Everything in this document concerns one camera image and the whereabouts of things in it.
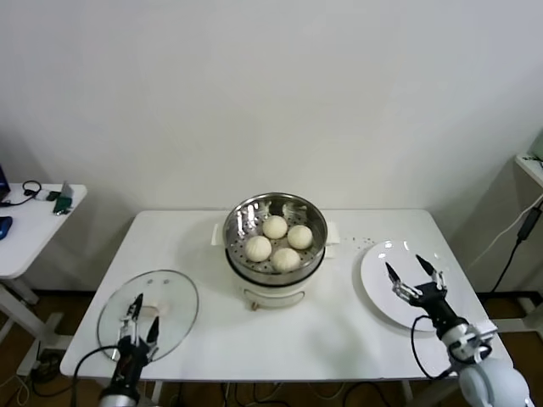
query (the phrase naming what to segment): floor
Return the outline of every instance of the floor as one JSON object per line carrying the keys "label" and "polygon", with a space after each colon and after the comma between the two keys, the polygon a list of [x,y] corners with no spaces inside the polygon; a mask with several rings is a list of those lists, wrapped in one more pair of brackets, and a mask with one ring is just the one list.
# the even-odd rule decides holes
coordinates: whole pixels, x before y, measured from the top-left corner
{"label": "floor", "polygon": [[[62,320],[59,333],[73,334],[81,320],[82,316],[90,303],[90,298],[87,297],[42,297],[38,305],[34,307],[36,314],[43,320],[47,319],[48,315],[55,311],[62,311],[65,314]],[[486,304],[487,310],[491,317],[494,318],[511,318],[523,316],[523,311],[520,307],[510,300],[491,299]],[[5,321],[5,316],[0,315],[0,324]],[[510,352],[515,366],[519,369],[527,379],[532,399],[535,405],[543,406],[543,343],[534,333],[509,333],[501,335],[504,344]],[[17,369],[19,362],[22,360],[26,350],[31,346],[32,338],[24,330],[18,326],[14,326],[8,336],[0,344],[0,355],[2,355],[2,363],[0,364],[0,382],[9,379]],[[58,376],[54,380],[46,384],[36,385],[40,393],[53,393],[70,385],[70,380]],[[348,399],[344,400],[344,396],[348,390],[354,387],[356,383],[313,383],[311,386],[308,383],[285,383],[273,395],[273,400],[283,400],[288,402],[291,407],[296,406],[372,406],[385,407],[386,404],[379,397],[378,391],[374,386],[364,384],[358,386],[350,392]],[[422,391],[428,382],[420,381],[413,383],[413,392]],[[15,406],[16,399],[11,399],[10,396],[17,391],[19,383],[12,380],[0,387],[0,406]],[[141,390],[145,390],[150,396],[153,383],[144,385],[142,383]],[[259,383],[254,386],[252,383],[243,383],[238,386],[231,385],[229,388],[229,406],[237,406],[233,390],[237,388],[237,396],[239,402],[248,404],[254,401],[254,390],[257,392],[258,399],[265,399],[276,388],[273,383]],[[192,407],[192,406],[223,406],[222,390],[220,383],[183,383],[181,387],[181,401],[177,403],[177,393],[180,386],[177,383],[166,383],[160,405],[165,407]],[[389,405],[396,407],[404,404],[404,399],[401,392],[399,382],[379,382],[378,388],[382,391]],[[78,386],[79,406],[96,406],[100,386],[93,381],[83,380]],[[318,392],[323,397],[334,395],[338,390],[341,390],[338,397],[332,400],[319,399],[315,392]],[[30,395],[27,405],[31,407],[47,407],[69,405],[70,393],[63,393],[54,398],[40,398],[35,394]],[[452,394],[442,404],[442,407],[462,407],[467,406],[459,392]]]}

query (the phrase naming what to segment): white plate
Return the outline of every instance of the white plate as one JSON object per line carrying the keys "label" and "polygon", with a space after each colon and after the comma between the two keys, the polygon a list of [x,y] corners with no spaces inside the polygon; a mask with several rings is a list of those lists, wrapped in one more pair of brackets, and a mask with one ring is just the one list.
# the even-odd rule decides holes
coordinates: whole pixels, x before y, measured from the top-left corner
{"label": "white plate", "polygon": [[[400,279],[411,287],[431,282],[431,278],[415,257],[416,254],[429,261],[436,270],[443,271],[445,284],[447,283],[447,274],[450,271],[448,264],[431,248],[420,248],[405,241],[377,243],[364,255],[361,265],[362,284],[367,295],[390,319],[410,329],[415,318],[426,315],[426,312],[422,308],[410,306],[392,292],[392,282],[385,262],[388,262]],[[453,298],[451,292],[448,292],[447,302],[451,306],[456,302]],[[420,320],[417,323],[417,331],[434,331],[432,322]]]}

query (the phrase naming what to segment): electric cord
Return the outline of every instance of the electric cord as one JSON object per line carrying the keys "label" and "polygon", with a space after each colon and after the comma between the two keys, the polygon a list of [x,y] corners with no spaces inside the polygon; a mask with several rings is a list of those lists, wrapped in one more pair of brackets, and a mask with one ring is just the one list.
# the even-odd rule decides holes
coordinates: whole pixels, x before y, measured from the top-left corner
{"label": "electric cord", "polygon": [[415,361],[417,362],[418,368],[421,370],[421,372],[430,380],[442,380],[448,377],[451,373],[451,369],[446,369],[442,371],[438,376],[431,376],[426,369],[424,369],[423,364],[421,363],[420,359],[418,358],[417,350],[415,349],[415,328],[417,327],[417,323],[422,319],[429,319],[431,318],[427,315],[420,315],[413,321],[413,325],[411,327],[411,351],[413,352],[413,356],[415,357]]}
{"label": "electric cord", "polygon": [[[30,189],[28,187],[28,184],[36,184],[37,189]],[[11,207],[11,206],[20,206],[22,204],[26,204],[31,199],[34,199],[36,197],[36,195],[42,191],[42,184],[40,182],[34,181],[34,180],[25,181],[25,182],[23,182],[23,191],[24,191],[25,196],[28,197],[27,199],[22,200],[20,202],[16,202],[16,203],[12,203],[10,201],[3,201],[3,202],[0,202],[0,208],[7,208],[7,207]]]}
{"label": "electric cord", "polygon": [[503,230],[502,232],[500,232],[496,237],[495,239],[489,244],[489,246],[479,255],[475,258],[474,261],[472,261],[469,266],[466,268],[466,270],[471,270],[471,268],[476,265],[489,251],[491,248],[494,247],[494,245],[496,244],[496,242],[498,240],[500,240],[500,238],[505,235],[506,233],[508,233],[522,218],[523,216],[528,213],[531,209],[541,209],[541,205],[543,204],[543,194],[541,194],[528,208],[526,208],[525,210],[523,210],[520,215],[517,217],[517,219],[515,219],[515,221],[509,225],[505,230]]}
{"label": "electric cord", "polygon": [[55,353],[48,353],[40,355],[42,343],[37,345],[37,355],[39,357],[38,365],[34,367],[30,374],[31,389],[37,397],[50,399],[57,397],[62,393],[66,393],[71,389],[71,386],[65,387],[53,393],[43,393],[36,388],[37,384],[45,384],[54,380],[60,374],[60,356]]}
{"label": "electric cord", "polygon": [[381,401],[383,401],[383,404],[386,407],[392,407],[392,404],[390,404],[387,401],[387,399],[384,397],[383,390],[381,390],[381,388],[376,383],[373,383],[373,382],[358,383],[355,386],[351,387],[349,390],[347,390],[347,393],[345,393],[345,396],[343,397],[343,407],[347,407],[347,401],[349,400],[350,394],[353,393],[358,387],[363,386],[363,385],[369,385],[375,388],[375,390],[379,394],[379,397],[381,398]]}
{"label": "electric cord", "polygon": [[258,400],[258,397],[256,395],[256,383],[253,383],[253,399],[255,399],[254,403],[257,403],[257,404],[281,404],[281,405],[285,405],[287,407],[290,407],[290,404],[288,404],[286,401],[270,400],[270,398],[271,398],[271,395],[266,397],[265,399]]}
{"label": "electric cord", "polygon": [[520,241],[517,240],[517,242],[515,243],[515,247],[512,248],[512,251],[511,251],[511,255],[509,256],[509,260],[507,261],[507,264],[506,266],[503,268],[503,271],[501,272],[500,276],[498,277],[498,281],[495,282],[495,285],[492,287],[492,289],[490,290],[491,293],[495,292],[495,290],[498,288],[498,286],[500,285],[501,283],[501,280],[503,280],[503,277],[505,276],[505,274],[507,273],[507,270],[509,270],[509,267],[511,266],[511,263],[512,263],[512,260],[513,258],[515,257],[515,253],[517,252],[517,249],[518,247],[520,246]]}
{"label": "electric cord", "polygon": [[183,406],[182,404],[182,399],[181,399],[181,391],[182,391],[182,387],[183,387],[183,383],[179,383],[179,387],[177,388],[177,394],[172,396],[171,399],[170,399],[170,407],[181,407]]}
{"label": "electric cord", "polygon": [[[20,386],[15,389],[15,391],[11,394],[11,396],[9,396],[8,400],[4,404],[4,407],[10,405],[11,402],[14,401],[15,399],[17,400],[17,405],[19,405],[20,407],[23,407],[28,403],[28,400],[31,397],[31,392],[30,392],[28,386],[26,385],[26,382],[28,381],[28,377],[25,380],[23,380],[19,376],[13,375],[9,379],[4,381],[2,384],[0,384],[0,388],[6,386],[13,379],[16,379],[17,381],[19,381]],[[20,396],[21,396],[23,390],[25,390],[26,397],[25,397],[24,401],[21,401]]]}
{"label": "electric cord", "polygon": [[336,393],[334,393],[334,394],[332,394],[330,396],[323,396],[322,394],[317,392],[317,390],[315,390],[315,388],[313,388],[313,386],[311,386],[311,383],[307,383],[307,386],[311,389],[313,394],[315,394],[319,399],[329,401],[329,400],[336,399],[341,394],[341,392],[343,392],[343,389],[345,388],[345,383],[341,383],[341,386],[339,386],[339,389],[336,391]]}
{"label": "electric cord", "polygon": [[72,377],[71,381],[71,397],[70,397],[70,407],[77,407],[77,375],[79,374],[79,370],[81,369],[81,365],[83,365],[83,362],[93,356],[94,354],[97,354],[98,352],[102,352],[107,349],[118,349],[117,345],[109,345],[109,346],[101,346],[99,348],[96,348],[83,356],[81,360],[77,363],[76,369],[74,370],[74,376]]}
{"label": "electric cord", "polygon": [[230,392],[230,383],[227,383],[227,388],[225,390],[225,388],[222,386],[222,383],[221,383],[221,391],[222,391],[222,407],[227,407],[228,406],[228,393]]}
{"label": "electric cord", "polygon": [[237,383],[234,383],[232,392],[234,393],[234,399],[236,400],[236,404],[240,407],[253,407],[255,405],[263,405],[263,404],[270,404],[270,405],[280,404],[280,405],[284,405],[285,407],[290,407],[290,404],[287,403],[286,401],[270,400],[277,393],[277,391],[282,385],[283,385],[282,383],[278,384],[277,387],[271,392],[269,396],[265,397],[264,399],[258,400],[256,398],[256,383],[254,383],[253,384],[253,398],[255,399],[255,401],[251,401],[247,404],[243,404],[241,401],[239,401]]}

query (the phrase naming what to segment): steamed bun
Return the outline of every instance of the steamed bun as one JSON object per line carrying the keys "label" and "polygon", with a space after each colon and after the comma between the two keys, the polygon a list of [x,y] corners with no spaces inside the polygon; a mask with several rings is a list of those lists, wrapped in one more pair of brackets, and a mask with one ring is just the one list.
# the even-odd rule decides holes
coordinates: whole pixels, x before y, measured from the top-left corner
{"label": "steamed bun", "polygon": [[280,248],[271,257],[271,265],[280,273],[296,270],[300,261],[298,253],[291,248]]}
{"label": "steamed bun", "polygon": [[262,230],[264,234],[270,239],[280,239],[287,233],[288,225],[287,221],[281,216],[270,216],[264,220]]}
{"label": "steamed bun", "polygon": [[266,260],[272,254],[272,244],[263,236],[251,237],[245,244],[247,259],[255,262]]}
{"label": "steamed bun", "polygon": [[288,231],[287,240],[291,247],[304,250],[313,244],[313,233],[309,227],[297,225]]}

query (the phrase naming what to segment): small white table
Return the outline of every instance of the small white table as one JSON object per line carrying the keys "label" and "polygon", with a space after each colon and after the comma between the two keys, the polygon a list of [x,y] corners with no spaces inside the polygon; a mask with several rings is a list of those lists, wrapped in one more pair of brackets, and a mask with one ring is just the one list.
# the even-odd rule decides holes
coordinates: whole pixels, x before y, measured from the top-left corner
{"label": "small white table", "polygon": [[[170,269],[195,282],[199,315],[180,346],[143,370],[143,380],[422,379],[411,354],[409,330],[381,315],[361,286],[361,257],[368,240],[406,239],[431,245],[451,266],[447,275],[450,290],[463,292],[462,316],[473,323],[488,319],[428,212],[325,210],[323,214],[339,229],[336,257],[324,260],[299,304],[251,311],[233,284],[234,273],[224,249],[210,246],[214,225],[222,223],[227,212],[142,212],[126,234],[62,360],[62,373],[73,375],[82,356],[98,347],[98,317],[116,289],[146,271]],[[493,348],[496,358],[510,361],[498,337]],[[445,347],[434,334],[417,334],[417,350],[431,374],[449,366]],[[83,364],[80,375],[108,378],[114,367],[99,354]]]}
{"label": "small white table", "polygon": [[[22,184],[10,184],[10,187],[12,192],[4,200],[17,203],[28,198],[23,194]],[[42,185],[44,190],[51,191],[60,191],[61,187],[61,184]],[[74,191],[73,210],[87,195],[87,189],[83,185],[71,185],[71,187]],[[0,281],[2,283],[0,284],[0,309],[9,316],[9,321],[0,331],[0,341],[8,334],[14,323],[21,325],[36,338],[17,370],[17,374],[21,376],[26,376],[30,372],[36,360],[39,340],[42,341],[41,349],[66,349],[71,340],[71,337],[54,333],[62,314],[51,314],[48,321],[44,323],[4,287],[5,285],[16,291],[28,304],[37,303],[38,297],[20,277],[70,216],[55,215],[53,207],[54,202],[31,199],[20,206],[0,208],[0,216],[12,216],[14,219],[8,235],[0,240]]]}
{"label": "small white table", "polygon": [[[540,161],[527,158],[530,158],[529,154],[519,154],[515,161],[526,174],[543,187],[543,167]],[[524,318],[493,320],[494,323],[500,332],[537,332],[543,340],[543,304],[535,308],[529,298],[520,298],[518,302],[526,311],[527,315]]]}

